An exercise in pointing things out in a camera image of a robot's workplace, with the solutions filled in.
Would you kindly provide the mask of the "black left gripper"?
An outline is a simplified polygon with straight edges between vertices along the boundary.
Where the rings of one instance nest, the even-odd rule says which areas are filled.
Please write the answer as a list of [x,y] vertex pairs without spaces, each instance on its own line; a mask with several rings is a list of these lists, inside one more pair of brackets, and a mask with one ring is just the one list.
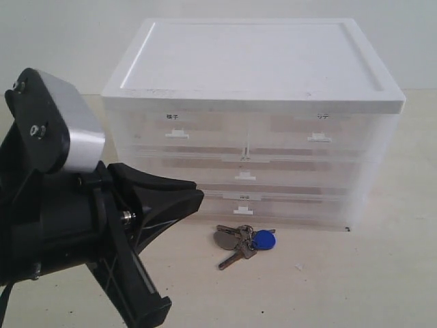
[[99,163],[90,173],[34,167],[16,124],[1,144],[1,282],[13,284],[86,264],[127,327],[158,327],[160,296],[133,245],[133,168]]

